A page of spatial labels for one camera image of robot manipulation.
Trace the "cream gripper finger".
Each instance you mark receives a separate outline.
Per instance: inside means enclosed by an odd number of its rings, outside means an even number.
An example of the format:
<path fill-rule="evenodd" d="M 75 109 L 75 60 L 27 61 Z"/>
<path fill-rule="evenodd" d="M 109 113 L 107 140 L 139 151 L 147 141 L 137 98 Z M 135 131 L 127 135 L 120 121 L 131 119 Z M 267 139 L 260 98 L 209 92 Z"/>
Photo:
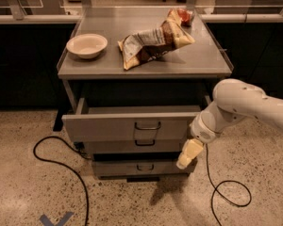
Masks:
<path fill-rule="evenodd" d="M 204 144 L 200 140 L 196 138 L 187 139 L 177 159 L 176 165 L 181 170 L 184 170 L 203 149 Z"/>

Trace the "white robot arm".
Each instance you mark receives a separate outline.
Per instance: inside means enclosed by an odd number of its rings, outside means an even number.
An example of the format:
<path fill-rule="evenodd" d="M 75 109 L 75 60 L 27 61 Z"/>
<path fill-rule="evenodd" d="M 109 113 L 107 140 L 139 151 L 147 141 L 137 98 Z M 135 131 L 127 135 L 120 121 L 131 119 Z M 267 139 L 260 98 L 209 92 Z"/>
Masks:
<path fill-rule="evenodd" d="M 283 132 L 283 99 L 268 96 L 257 86 L 237 79 L 224 79 L 213 89 L 213 101 L 190 124 L 187 139 L 176 165 L 184 170 L 203 151 L 205 144 L 223 130 L 249 117 Z"/>

